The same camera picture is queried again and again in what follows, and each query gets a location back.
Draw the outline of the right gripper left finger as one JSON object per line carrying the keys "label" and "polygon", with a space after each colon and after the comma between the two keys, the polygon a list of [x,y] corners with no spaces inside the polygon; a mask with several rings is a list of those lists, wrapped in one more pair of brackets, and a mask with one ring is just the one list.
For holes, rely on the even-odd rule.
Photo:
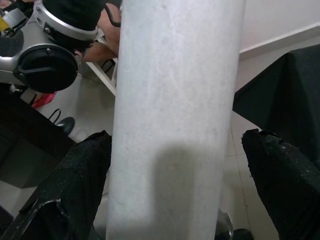
{"label": "right gripper left finger", "polygon": [[20,240],[89,240],[111,163],[112,138],[96,132],[74,145],[21,209]]}

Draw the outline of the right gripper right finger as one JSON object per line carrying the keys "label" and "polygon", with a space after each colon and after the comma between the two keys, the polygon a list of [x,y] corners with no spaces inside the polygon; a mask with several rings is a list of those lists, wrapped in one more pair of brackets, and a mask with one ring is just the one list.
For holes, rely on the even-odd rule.
{"label": "right gripper right finger", "polygon": [[279,239],[320,240],[320,169],[268,131],[247,130],[242,146]]}

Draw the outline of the white plastic table leg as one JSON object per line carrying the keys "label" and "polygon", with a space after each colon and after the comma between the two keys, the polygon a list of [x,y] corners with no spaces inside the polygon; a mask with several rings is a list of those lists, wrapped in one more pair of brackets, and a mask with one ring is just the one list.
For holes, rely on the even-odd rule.
{"label": "white plastic table leg", "polygon": [[123,0],[106,240],[214,240],[246,0]]}

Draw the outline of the black shoe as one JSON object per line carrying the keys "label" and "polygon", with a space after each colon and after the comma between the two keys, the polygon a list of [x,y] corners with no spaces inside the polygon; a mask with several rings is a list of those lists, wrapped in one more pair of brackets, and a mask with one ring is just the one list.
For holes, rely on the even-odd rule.
{"label": "black shoe", "polygon": [[59,121],[56,126],[66,135],[69,135],[75,127],[75,119],[71,116]]}

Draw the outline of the dark brown cabinet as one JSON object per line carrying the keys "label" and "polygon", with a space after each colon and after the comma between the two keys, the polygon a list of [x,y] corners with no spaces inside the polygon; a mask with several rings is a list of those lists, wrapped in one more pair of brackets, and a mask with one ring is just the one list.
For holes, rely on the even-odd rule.
{"label": "dark brown cabinet", "polygon": [[36,187],[75,142],[0,83],[0,180],[20,189]]}

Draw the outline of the black tablecloth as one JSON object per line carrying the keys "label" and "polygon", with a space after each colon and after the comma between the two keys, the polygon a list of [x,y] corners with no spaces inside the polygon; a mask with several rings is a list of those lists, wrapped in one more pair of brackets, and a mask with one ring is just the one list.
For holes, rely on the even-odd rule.
{"label": "black tablecloth", "polygon": [[320,168],[320,44],[282,55],[234,94],[232,109]]}

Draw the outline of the red plastic bag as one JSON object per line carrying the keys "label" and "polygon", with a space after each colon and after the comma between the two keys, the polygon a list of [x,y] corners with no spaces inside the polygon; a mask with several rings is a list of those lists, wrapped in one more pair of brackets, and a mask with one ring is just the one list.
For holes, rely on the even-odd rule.
{"label": "red plastic bag", "polygon": [[55,95],[56,95],[56,92],[54,92],[54,93],[37,92],[35,100],[32,104],[32,107],[34,109],[38,109],[40,107],[43,107],[43,106],[49,104],[54,99]]}

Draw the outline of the white stool frame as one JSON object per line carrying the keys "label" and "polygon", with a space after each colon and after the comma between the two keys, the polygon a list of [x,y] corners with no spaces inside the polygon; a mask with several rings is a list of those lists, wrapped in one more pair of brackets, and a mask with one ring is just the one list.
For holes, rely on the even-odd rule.
{"label": "white stool frame", "polygon": [[102,84],[105,85],[114,96],[116,96],[118,59],[111,58],[107,61],[104,61],[103,64],[87,61],[86,64],[102,82]]}

